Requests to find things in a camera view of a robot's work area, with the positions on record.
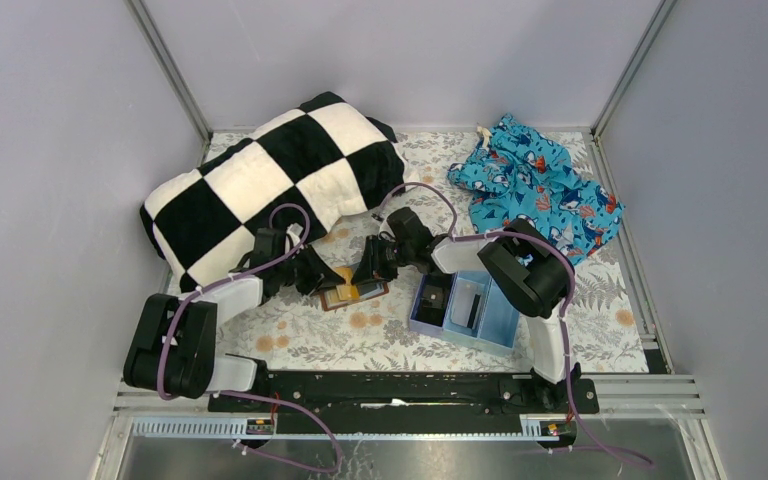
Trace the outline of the brown leather card holder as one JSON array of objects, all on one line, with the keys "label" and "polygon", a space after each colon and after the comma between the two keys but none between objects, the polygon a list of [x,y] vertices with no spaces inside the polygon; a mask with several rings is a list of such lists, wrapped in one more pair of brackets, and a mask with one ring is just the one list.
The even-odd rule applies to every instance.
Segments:
[{"label": "brown leather card holder", "polygon": [[377,282],[361,286],[339,286],[324,290],[318,296],[322,309],[332,311],[381,297],[388,292],[389,286],[386,282]]}]

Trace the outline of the gold credit card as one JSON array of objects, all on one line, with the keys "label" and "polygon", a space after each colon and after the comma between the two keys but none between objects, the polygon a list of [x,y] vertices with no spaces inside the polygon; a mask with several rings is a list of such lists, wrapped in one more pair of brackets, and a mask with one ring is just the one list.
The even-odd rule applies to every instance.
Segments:
[{"label": "gold credit card", "polygon": [[335,272],[341,276],[343,283],[335,287],[337,299],[341,302],[355,301],[360,298],[358,287],[352,283],[354,271],[350,266],[337,267]]}]

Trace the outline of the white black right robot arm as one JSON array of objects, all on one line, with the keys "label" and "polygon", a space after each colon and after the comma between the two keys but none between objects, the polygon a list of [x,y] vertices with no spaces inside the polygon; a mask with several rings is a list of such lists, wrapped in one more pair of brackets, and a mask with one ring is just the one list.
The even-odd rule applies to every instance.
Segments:
[{"label": "white black right robot arm", "polygon": [[554,311],[574,288],[574,268],[528,221],[484,234],[434,235],[401,208],[365,240],[352,284],[391,282],[403,267],[422,275],[409,315],[411,330],[505,355],[525,321],[535,341],[532,369],[551,384],[572,362]]}]

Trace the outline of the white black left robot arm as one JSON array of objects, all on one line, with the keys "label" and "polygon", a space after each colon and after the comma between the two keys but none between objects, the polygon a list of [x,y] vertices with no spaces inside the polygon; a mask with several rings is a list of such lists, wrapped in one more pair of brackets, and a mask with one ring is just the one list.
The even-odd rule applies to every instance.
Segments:
[{"label": "white black left robot arm", "polygon": [[343,282],[292,230],[261,228],[252,251],[222,280],[187,295],[158,293],[147,298],[123,381],[163,398],[249,391],[258,364],[248,357],[217,354],[219,326],[261,306],[285,286],[312,295]]}]

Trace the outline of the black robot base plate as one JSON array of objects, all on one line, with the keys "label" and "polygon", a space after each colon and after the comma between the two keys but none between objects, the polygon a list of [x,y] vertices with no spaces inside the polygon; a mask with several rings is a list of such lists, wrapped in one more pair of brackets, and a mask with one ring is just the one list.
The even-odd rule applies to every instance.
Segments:
[{"label": "black robot base plate", "polygon": [[300,414],[319,427],[329,418],[381,412],[413,418],[537,415],[565,421],[572,407],[585,415],[600,411],[593,381],[579,373],[573,375],[572,387],[566,387],[528,373],[281,370],[259,374],[252,392],[253,400],[228,395],[211,398],[208,410],[263,414],[270,420]]}]

